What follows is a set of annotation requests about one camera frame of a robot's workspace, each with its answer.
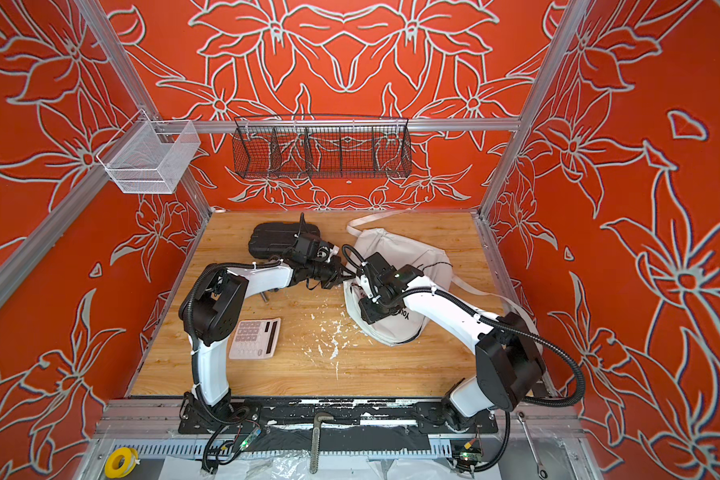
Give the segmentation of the white student backpack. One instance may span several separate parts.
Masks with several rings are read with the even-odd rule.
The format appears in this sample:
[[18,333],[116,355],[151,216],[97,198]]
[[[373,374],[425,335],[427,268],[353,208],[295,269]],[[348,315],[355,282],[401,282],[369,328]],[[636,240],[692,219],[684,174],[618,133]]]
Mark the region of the white student backpack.
[[[356,238],[351,246],[356,252],[346,257],[358,260],[352,280],[345,281],[343,291],[349,316],[365,334],[388,346],[397,346],[417,339],[425,327],[435,322],[464,340],[467,346],[477,338],[467,335],[464,327],[456,324],[453,317],[462,312],[441,294],[453,285],[467,293],[487,296],[489,293],[473,287],[456,275],[446,252],[438,247],[388,232],[383,228],[364,229],[367,223],[392,216],[383,212],[357,218],[347,224],[346,230]],[[377,293],[383,284],[400,282],[405,285],[401,297],[404,309],[401,314],[387,317],[375,324],[361,319],[358,300],[363,292],[362,284],[371,285]]]

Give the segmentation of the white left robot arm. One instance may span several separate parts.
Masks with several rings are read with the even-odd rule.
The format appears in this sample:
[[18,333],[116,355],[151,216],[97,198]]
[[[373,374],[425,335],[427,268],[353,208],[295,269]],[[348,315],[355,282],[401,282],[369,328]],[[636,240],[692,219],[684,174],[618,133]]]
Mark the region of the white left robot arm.
[[244,418],[230,406],[226,374],[227,340],[235,330],[246,299],[315,281],[332,289],[355,278],[340,249],[320,236],[303,218],[265,222],[254,227],[248,250],[251,263],[222,262],[205,267],[179,309],[191,346],[192,389],[200,415],[214,425]]

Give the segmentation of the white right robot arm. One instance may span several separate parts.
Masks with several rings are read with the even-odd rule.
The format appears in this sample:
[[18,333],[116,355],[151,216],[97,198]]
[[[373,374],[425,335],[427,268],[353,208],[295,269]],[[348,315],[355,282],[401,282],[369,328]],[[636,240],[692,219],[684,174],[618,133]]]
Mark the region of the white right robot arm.
[[[521,402],[563,408],[583,399],[581,367],[562,348],[541,338],[520,308],[504,315],[484,311],[442,288],[423,268],[396,268],[380,253],[362,255],[352,245],[343,245],[341,252],[351,273],[344,283],[346,307],[368,336],[384,345],[403,345],[434,322],[474,355],[474,376],[458,382],[442,400],[440,420],[450,429],[462,432],[477,414],[510,413]],[[562,398],[539,397],[532,391],[546,372],[545,351],[559,356],[574,375],[574,391]]]

